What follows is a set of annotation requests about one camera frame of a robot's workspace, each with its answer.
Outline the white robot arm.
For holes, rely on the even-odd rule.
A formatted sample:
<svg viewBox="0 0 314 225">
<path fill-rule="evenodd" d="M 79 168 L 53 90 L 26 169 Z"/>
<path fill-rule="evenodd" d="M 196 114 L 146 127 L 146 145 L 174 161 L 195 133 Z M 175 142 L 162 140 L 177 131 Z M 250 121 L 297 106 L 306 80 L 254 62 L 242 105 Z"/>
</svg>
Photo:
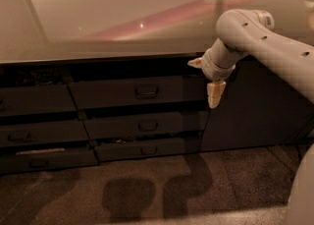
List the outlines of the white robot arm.
<svg viewBox="0 0 314 225">
<path fill-rule="evenodd" d="M 210 80 L 209 107 L 219 105 L 226 79 L 236 63 L 255 57 L 273 73 L 314 103 L 314 47 L 274 33 L 273 16 L 262 10 L 229 10 L 216 23 L 217 40 L 190 61 Z M 314 144 L 297 169 L 283 225 L 314 225 Z"/>
</svg>

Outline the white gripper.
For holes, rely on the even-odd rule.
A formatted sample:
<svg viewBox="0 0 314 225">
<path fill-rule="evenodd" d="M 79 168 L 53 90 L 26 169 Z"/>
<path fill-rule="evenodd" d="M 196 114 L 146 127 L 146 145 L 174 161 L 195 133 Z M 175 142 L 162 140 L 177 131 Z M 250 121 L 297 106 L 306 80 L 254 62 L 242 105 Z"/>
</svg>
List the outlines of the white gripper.
<svg viewBox="0 0 314 225">
<path fill-rule="evenodd" d="M 219 67 L 214 63 L 212 51 L 210 49 L 208 49 L 201 58 L 198 57 L 193 60 L 189 60 L 187 64 L 192 68 L 201 68 L 205 77 L 212 81 L 207 84 L 208 104 L 211 109 L 216 108 L 220 103 L 227 84 L 225 80 L 233 72 L 236 66 L 232 65 L 229 68 Z"/>
</svg>

